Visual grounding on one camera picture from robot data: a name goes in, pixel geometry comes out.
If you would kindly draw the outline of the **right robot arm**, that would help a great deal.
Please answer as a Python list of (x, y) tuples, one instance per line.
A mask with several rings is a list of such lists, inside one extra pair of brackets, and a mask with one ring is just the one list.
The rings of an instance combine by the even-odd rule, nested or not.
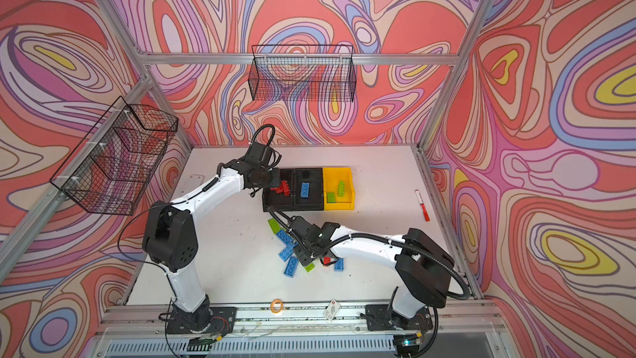
[(376, 235), (351, 230), (338, 223), (311, 224), (301, 216), (273, 214), (291, 239), (293, 258), (308, 267), (316, 260), (335, 268), (347, 259), (368, 260), (395, 270), (400, 282), (387, 305), (368, 305), (363, 317), (371, 331), (434, 328), (431, 315), (445, 308), (449, 298), (473, 297), (468, 283), (455, 270), (455, 261), (423, 231), (405, 235)]

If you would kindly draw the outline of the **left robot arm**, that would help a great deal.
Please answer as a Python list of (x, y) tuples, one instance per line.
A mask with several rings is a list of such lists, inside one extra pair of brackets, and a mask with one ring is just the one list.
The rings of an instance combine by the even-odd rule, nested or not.
[(246, 154), (217, 167), (213, 177), (174, 202), (155, 202), (147, 217), (142, 250), (167, 274), (175, 300), (171, 314), (193, 333), (212, 322), (210, 300), (200, 285), (194, 260), (199, 243), (196, 222), (228, 198), (251, 189), (281, 184), (281, 155), (270, 144), (251, 143)]

